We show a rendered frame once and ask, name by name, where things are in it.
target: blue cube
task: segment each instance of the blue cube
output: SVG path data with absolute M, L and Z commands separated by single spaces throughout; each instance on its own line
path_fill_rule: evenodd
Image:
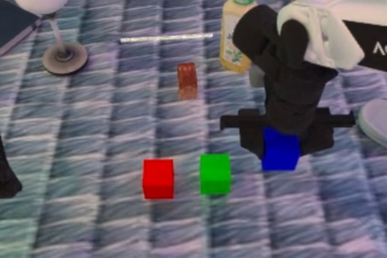
M 264 128 L 262 171 L 295 170 L 300 156 L 301 148 L 297 135 L 286 135 L 273 128 Z

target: juice bottle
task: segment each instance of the juice bottle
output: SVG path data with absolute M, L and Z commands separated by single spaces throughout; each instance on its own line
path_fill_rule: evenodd
M 227 0 L 223 5 L 220 64 L 236 73 L 246 72 L 251 60 L 234 46 L 234 28 L 242 16 L 254 6 L 257 6 L 255 0 Z

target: white robot casing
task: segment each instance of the white robot casing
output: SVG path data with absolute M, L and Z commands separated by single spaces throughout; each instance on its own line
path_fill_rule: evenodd
M 334 69 L 361 64 L 387 71 L 387 0 L 296 0 L 279 11 L 278 33 L 290 19 L 308 31 L 306 61 Z

